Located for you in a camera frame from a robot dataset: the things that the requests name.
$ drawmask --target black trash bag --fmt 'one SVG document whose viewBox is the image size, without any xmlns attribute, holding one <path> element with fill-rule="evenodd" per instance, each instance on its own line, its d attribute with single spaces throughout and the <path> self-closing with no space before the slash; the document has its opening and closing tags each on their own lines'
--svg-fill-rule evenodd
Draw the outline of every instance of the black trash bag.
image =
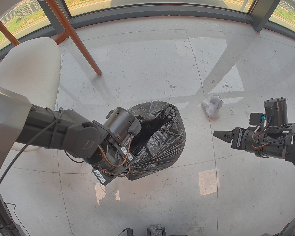
<svg viewBox="0 0 295 236">
<path fill-rule="evenodd" d="M 130 146 L 136 161 L 129 180 L 136 180 L 173 165 L 181 155 L 186 132 L 178 109 L 167 102 L 146 102 L 128 109 L 142 129 Z"/>
</svg>

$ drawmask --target chair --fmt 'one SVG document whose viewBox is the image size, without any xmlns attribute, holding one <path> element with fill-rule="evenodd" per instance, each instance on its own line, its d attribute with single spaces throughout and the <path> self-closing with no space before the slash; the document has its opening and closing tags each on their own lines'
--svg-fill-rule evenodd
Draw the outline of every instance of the chair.
<svg viewBox="0 0 295 236">
<path fill-rule="evenodd" d="M 0 0 L 0 16 L 22 0 Z M 70 35 L 97 74 L 96 63 L 64 16 L 55 0 L 46 0 L 65 31 L 54 40 L 41 37 L 20 43 L 0 22 L 0 30 L 15 45 L 0 64 L 0 87 L 26 96 L 32 104 L 55 109 L 60 81 L 61 53 L 57 45 Z M 23 144 L 14 143 L 12 150 L 20 151 Z M 29 146 L 25 151 L 36 151 Z"/>
</svg>

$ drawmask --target wheel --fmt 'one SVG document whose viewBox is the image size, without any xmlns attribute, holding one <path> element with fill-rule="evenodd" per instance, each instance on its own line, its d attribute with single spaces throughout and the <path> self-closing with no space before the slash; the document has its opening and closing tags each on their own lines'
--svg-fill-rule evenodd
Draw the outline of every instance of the wheel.
<svg viewBox="0 0 295 236">
<path fill-rule="evenodd" d="M 165 227 L 161 224 L 152 224 L 147 230 L 147 236 L 166 236 Z"/>
</svg>

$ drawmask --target white trash on floor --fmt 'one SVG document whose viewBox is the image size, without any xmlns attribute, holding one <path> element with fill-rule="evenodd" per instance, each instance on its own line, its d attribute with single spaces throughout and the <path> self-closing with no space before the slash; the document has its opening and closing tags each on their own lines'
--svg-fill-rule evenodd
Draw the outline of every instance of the white trash on floor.
<svg viewBox="0 0 295 236">
<path fill-rule="evenodd" d="M 205 108 L 208 117 L 216 118 L 220 116 L 220 108 L 223 103 L 224 101 L 222 101 L 219 95 L 215 93 L 207 99 L 204 99 L 202 101 L 202 106 Z"/>
</svg>

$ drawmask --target wooden chair leg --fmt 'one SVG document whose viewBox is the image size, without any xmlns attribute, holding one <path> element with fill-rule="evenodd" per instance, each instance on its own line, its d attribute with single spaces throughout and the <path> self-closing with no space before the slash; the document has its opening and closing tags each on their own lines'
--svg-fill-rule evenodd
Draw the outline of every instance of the wooden chair leg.
<svg viewBox="0 0 295 236">
<path fill-rule="evenodd" d="M 20 44 L 20 42 L 12 35 L 11 32 L 4 26 L 4 24 L 0 21 L 0 31 L 3 33 L 3 35 L 10 40 L 10 42 L 14 45 L 17 46 Z"/>
<path fill-rule="evenodd" d="M 97 73 L 97 75 L 101 75 L 102 71 L 99 69 L 97 64 L 95 63 L 94 59 L 86 49 L 85 45 L 82 43 L 81 39 L 79 38 L 78 34 L 75 32 L 74 28 L 70 24 L 67 17 L 64 15 L 63 11 L 61 10 L 59 4 L 56 0 L 45 0 L 52 12 L 55 14 L 56 18 L 59 20 L 61 25 L 64 27 L 65 31 L 69 34 L 69 36 L 72 38 L 75 45 L 78 47 L 80 52 L 83 54 L 85 59 L 88 61 L 88 63 L 91 65 L 91 67 L 94 69 L 94 71 Z"/>
<path fill-rule="evenodd" d="M 54 41 L 57 45 L 60 45 L 63 41 L 65 41 L 69 37 L 69 34 L 64 30 L 62 33 L 60 33 Z"/>
</svg>

